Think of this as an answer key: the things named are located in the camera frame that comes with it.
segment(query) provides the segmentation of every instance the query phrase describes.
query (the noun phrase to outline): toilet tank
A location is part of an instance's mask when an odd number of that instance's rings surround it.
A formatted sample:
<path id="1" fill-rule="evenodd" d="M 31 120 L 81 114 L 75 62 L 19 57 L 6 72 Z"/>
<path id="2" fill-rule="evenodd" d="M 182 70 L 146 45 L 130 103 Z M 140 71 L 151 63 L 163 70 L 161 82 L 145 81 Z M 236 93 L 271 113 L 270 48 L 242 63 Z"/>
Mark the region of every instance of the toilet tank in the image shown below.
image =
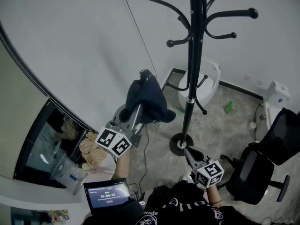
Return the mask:
<path id="1" fill-rule="evenodd" d="M 283 108 L 286 101 L 290 99 L 290 90 L 283 84 L 276 81 L 272 81 L 268 89 L 266 90 L 263 100 L 275 108 Z"/>

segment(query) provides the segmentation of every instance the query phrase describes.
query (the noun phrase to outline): white toilet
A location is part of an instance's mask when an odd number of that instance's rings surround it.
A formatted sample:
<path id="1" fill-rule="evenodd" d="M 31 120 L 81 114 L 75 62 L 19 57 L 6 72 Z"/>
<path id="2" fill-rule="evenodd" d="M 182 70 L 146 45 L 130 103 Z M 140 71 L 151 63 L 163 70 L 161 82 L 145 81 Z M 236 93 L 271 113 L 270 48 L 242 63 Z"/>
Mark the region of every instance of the white toilet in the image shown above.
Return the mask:
<path id="1" fill-rule="evenodd" d="M 285 106 L 286 101 L 290 99 L 289 89 L 276 82 L 272 81 L 269 88 L 263 96 L 263 106 L 260 106 L 256 113 L 256 132 L 255 138 L 261 141 L 269 131 L 275 118 L 281 109 Z"/>
<path id="2" fill-rule="evenodd" d="M 221 77 L 221 67 L 213 60 L 202 57 L 198 82 L 203 79 L 204 75 L 207 75 L 208 78 L 204 81 L 201 87 L 196 90 L 198 101 L 202 105 L 202 107 L 205 107 L 205 105 L 211 100 L 218 88 Z M 187 78 L 188 73 L 185 73 L 179 83 L 180 88 L 186 87 Z M 183 109 L 186 108 L 186 98 L 188 96 L 188 91 L 189 89 L 186 91 L 178 91 L 178 99 Z M 198 111 L 200 111 L 200 108 L 195 105 L 193 113 Z"/>

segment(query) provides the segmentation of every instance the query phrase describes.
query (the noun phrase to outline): green bottle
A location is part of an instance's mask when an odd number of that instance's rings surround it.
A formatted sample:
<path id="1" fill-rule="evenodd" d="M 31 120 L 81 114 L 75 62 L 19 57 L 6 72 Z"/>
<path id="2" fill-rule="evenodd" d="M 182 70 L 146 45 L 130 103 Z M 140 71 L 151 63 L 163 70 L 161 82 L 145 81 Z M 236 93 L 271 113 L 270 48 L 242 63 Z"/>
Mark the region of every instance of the green bottle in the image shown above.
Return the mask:
<path id="1" fill-rule="evenodd" d="M 229 103 L 226 104 L 224 111 L 228 113 L 232 109 L 232 107 L 233 107 L 233 103 L 232 101 L 229 101 Z"/>

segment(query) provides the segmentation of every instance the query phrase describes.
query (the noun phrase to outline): person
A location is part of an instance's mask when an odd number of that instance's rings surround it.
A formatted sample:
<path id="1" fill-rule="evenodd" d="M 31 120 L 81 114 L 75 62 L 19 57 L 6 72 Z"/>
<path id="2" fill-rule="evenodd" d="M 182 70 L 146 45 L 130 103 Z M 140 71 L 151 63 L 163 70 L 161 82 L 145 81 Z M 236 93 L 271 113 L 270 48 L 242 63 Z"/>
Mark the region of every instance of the person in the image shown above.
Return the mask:
<path id="1" fill-rule="evenodd" d="M 126 151 L 118 160 L 113 179 L 129 175 L 129 153 Z M 160 182 L 149 195 L 145 192 L 141 201 L 147 201 L 142 213 L 135 214 L 134 206 L 124 204 L 122 212 L 112 211 L 109 224 L 205 224 L 205 225 L 255 225 L 257 223 L 243 216 L 232 206 L 223 206 L 216 185 L 206 189 L 208 201 L 203 197 L 204 190 L 198 188 L 190 176 L 183 176 L 171 189 Z M 85 219 L 83 225 L 100 224 L 99 216 Z"/>

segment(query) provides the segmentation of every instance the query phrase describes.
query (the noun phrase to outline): sneaker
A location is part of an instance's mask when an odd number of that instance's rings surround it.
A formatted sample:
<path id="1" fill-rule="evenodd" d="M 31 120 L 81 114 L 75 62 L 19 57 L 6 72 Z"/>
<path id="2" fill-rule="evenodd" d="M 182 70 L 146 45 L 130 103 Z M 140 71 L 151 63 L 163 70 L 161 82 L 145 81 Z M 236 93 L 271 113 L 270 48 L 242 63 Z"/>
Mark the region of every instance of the sneaker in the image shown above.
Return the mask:
<path id="1" fill-rule="evenodd" d="M 179 182 L 181 182 L 181 181 L 185 181 L 187 183 L 194 183 L 194 181 L 193 181 L 193 179 L 192 179 L 192 177 L 190 175 L 188 175 L 188 176 L 182 176 L 180 178 Z"/>
<path id="2" fill-rule="evenodd" d="M 165 184 L 163 182 L 159 182 L 156 187 L 160 187 L 160 186 L 165 186 Z"/>

